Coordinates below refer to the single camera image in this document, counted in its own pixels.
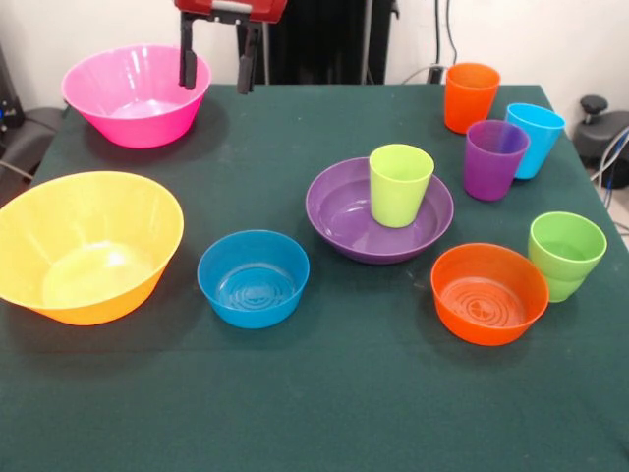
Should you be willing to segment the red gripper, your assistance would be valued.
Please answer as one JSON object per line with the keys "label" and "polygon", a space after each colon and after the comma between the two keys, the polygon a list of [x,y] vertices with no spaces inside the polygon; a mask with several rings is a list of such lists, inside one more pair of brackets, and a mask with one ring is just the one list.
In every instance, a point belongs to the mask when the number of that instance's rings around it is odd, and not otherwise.
{"label": "red gripper", "polygon": [[194,21],[206,21],[209,17],[220,17],[223,14],[240,15],[255,23],[236,25],[239,49],[237,92],[252,92],[257,54],[262,44],[262,23],[278,23],[287,3],[287,0],[175,0],[174,5],[182,11],[179,85],[185,89],[196,87],[198,58],[193,50]]}

